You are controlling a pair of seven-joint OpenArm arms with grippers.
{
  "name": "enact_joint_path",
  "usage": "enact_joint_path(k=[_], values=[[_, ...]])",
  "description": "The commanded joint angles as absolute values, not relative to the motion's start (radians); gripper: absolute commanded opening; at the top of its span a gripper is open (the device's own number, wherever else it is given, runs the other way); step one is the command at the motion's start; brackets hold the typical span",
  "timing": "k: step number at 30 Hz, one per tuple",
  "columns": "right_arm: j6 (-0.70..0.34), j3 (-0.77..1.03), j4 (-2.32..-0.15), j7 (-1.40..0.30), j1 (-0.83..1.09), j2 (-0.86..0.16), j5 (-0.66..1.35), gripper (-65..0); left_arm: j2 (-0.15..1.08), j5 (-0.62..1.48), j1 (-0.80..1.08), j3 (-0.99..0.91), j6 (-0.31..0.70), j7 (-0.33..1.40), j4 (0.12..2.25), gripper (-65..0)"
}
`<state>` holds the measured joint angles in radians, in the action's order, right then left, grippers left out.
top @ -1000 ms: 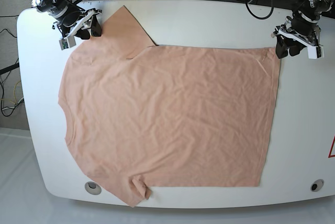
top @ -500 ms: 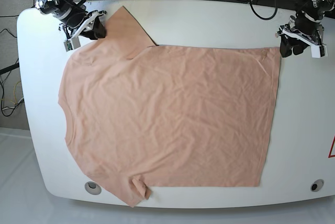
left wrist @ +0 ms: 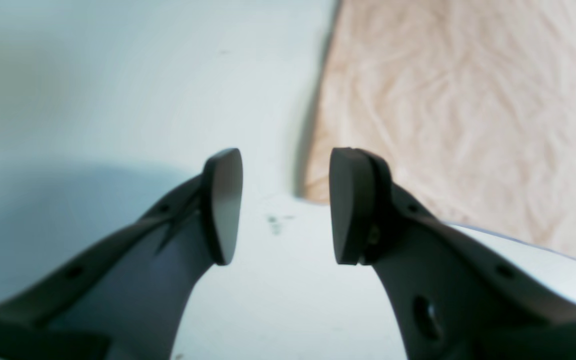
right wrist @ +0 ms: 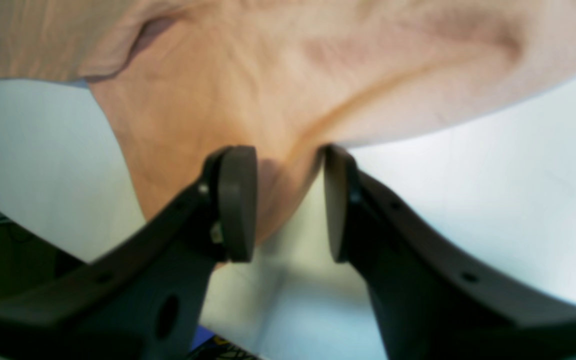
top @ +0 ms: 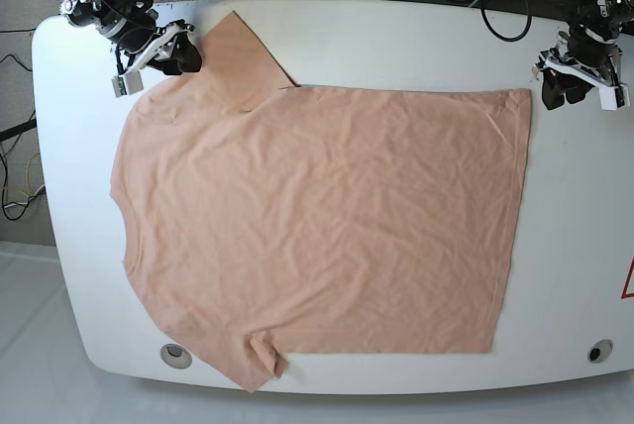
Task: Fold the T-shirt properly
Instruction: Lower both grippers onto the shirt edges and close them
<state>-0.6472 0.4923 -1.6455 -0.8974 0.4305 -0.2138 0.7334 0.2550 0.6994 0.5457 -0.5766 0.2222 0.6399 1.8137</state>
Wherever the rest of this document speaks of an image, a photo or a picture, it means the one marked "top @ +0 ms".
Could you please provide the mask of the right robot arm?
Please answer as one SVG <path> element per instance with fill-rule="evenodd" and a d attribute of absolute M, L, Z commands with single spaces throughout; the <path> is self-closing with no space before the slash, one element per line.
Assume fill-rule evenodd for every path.
<path fill-rule="evenodd" d="M 134 65 L 165 75 L 200 70 L 202 57 L 190 40 L 194 27 L 183 20 L 157 24 L 156 0 L 62 0 L 60 13 L 75 27 L 93 25 L 114 45 L 117 74 Z"/>

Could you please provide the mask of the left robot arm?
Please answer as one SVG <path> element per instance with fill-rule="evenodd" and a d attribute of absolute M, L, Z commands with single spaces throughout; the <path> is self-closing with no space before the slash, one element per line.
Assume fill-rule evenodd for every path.
<path fill-rule="evenodd" d="M 622 80 L 622 29 L 633 21 L 633 0 L 579 0 L 577 13 L 560 31 L 556 44 L 539 54 L 542 101 L 549 110 L 575 104 L 595 88 L 600 107 L 616 111 L 630 105 Z"/>

